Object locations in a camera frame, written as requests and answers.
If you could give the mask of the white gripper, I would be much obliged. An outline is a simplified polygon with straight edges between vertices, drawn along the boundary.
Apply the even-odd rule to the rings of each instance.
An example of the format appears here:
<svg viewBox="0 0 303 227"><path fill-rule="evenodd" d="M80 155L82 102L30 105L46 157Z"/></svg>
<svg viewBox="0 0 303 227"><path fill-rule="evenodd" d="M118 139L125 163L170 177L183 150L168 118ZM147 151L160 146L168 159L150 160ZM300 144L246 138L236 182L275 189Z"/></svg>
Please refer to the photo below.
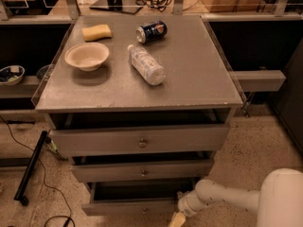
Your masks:
<svg viewBox="0 0 303 227"><path fill-rule="evenodd" d="M195 190L178 193L177 208L180 212L174 212L168 227L182 227L186 217L190 218L206 208L206 204L198 198Z"/></svg>

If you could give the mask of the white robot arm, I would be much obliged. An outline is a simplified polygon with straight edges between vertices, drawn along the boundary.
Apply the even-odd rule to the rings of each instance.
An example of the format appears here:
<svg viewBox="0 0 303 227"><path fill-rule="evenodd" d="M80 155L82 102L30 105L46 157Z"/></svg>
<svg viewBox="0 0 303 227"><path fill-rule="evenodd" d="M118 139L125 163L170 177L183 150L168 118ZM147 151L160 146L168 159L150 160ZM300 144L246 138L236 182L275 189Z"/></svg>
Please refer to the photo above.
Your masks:
<svg viewBox="0 0 303 227"><path fill-rule="evenodd" d="M202 179L182 194L169 227L182 227L186 218L224 202L257 215L257 227L303 227L303 173L281 168L271 172L260 190L226 187Z"/></svg>

